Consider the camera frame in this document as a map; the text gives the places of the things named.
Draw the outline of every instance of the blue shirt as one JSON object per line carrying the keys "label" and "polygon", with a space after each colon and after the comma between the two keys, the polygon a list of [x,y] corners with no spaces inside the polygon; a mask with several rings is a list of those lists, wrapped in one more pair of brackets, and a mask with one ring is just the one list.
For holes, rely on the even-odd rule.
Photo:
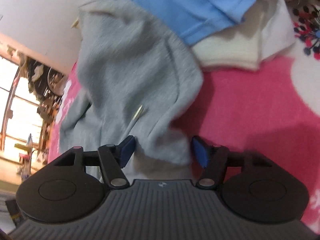
{"label": "blue shirt", "polygon": [[244,21],[256,0],[133,0],[188,45]]}

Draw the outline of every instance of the gray garment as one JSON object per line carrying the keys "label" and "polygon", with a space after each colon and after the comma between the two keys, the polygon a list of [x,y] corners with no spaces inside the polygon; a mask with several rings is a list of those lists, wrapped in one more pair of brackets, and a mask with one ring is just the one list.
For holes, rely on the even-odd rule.
{"label": "gray garment", "polygon": [[83,41],[77,75],[82,89],[61,123],[60,151],[120,143],[143,105],[130,132],[138,146],[125,174],[131,181],[189,177],[189,141],[169,128],[202,85],[189,49],[130,0],[85,0],[79,19]]}

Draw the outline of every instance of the cream garment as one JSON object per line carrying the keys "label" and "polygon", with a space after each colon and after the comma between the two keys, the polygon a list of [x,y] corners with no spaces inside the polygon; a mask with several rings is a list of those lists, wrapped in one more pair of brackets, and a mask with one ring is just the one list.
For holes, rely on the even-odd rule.
{"label": "cream garment", "polygon": [[204,71],[217,67],[258,70],[260,62],[295,42],[284,0],[257,0],[245,22],[203,39],[192,47]]}

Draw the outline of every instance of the wall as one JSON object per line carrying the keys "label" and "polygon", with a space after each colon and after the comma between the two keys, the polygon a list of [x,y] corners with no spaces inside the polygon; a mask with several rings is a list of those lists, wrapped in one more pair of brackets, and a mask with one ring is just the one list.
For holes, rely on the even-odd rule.
{"label": "wall", "polygon": [[79,30],[70,28],[77,5],[77,0],[0,0],[0,41],[68,73],[81,43]]}

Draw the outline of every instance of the pink bedsheet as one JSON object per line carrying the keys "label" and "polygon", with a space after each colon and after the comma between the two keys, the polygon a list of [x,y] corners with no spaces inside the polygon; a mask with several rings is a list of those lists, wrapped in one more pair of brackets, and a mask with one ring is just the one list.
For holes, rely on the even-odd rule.
{"label": "pink bedsheet", "polygon": [[[302,221],[320,233],[320,116],[297,93],[293,62],[277,57],[256,73],[205,73],[196,101],[173,125],[190,137],[198,134],[232,149],[256,149],[289,171],[311,196]],[[62,117],[80,89],[75,68],[69,80]],[[49,161],[59,155],[59,127],[57,120]]]}

